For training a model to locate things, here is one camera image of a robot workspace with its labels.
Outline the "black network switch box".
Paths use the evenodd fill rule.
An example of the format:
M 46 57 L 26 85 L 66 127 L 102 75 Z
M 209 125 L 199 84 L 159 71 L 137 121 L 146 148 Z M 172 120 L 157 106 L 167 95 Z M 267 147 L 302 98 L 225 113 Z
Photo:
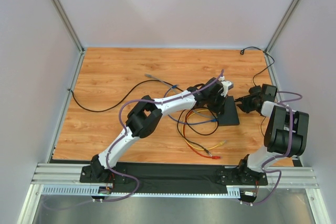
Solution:
M 233 96 L 228 96 L 224 103 L 224 112 L 217 115 L 219 126 L 237 126 L 240 124 Z

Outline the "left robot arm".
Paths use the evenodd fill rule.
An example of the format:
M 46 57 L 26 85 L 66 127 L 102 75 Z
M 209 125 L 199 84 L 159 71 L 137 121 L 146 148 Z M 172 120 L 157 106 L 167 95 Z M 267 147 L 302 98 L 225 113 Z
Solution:
M 151 135 L 160 119 L 166 115 L 205 105 L 214 106 L 222 113 L 228 91 L 232 87 L 232 82 L 220 76 L 211 78 L 200 88 L 189 87 L 169 97 L 153 99 L 147 95 L 128 102 L 127 104 L 135 103 L 135 106 L 127 115 L 125 123 L 122 122 L 122 112 L 119 112 L 122 131 L 106 150 L 92 158 L 91 177 L 99 182 L 107 180 L 108 172 L 115 167 L 123 153 L 139 139 Z

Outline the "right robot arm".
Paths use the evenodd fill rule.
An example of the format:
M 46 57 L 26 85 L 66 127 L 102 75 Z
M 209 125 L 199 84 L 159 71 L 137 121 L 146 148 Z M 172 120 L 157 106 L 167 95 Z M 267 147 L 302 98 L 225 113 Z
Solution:
M 309 114 L 294 111 L 287 104 L 289 101 L 276 101 L 279 93 L 277 87 L 263 84 L 250 88 L 249 95 L 236 99 L 243 112 L 257 111 L 269 119 L 264 145 L 240 160 L 240 177 L 260 180 L 270 165 L 283 158 L 300 156 L 305 151 Z

